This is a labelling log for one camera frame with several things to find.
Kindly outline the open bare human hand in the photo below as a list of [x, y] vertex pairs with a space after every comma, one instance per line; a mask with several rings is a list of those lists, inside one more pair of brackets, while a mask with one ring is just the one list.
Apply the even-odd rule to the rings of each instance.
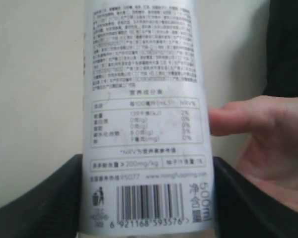
[[298, 97], [259, 96], [208, 111], [213, 136], [249, 134], [236, 169], [298, 212]]

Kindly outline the black sleeved forearm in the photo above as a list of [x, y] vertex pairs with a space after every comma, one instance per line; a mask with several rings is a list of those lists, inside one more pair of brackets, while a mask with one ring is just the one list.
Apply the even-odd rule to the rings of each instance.
[[263, 95], [298, 97], [298, 0], [272, 0], [266, 35]]

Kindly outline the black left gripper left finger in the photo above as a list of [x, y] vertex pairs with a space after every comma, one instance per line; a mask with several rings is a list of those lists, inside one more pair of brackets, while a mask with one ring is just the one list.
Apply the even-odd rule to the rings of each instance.
[[76, 154], [24, 195], [0, 208], [0, 238], [75, 238], [82, 155]]

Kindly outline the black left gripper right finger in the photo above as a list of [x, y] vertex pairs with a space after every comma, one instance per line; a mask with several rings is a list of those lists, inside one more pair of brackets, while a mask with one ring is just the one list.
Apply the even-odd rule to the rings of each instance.
[[213, 158], [219, 238], [298, 238], [298, 213]]

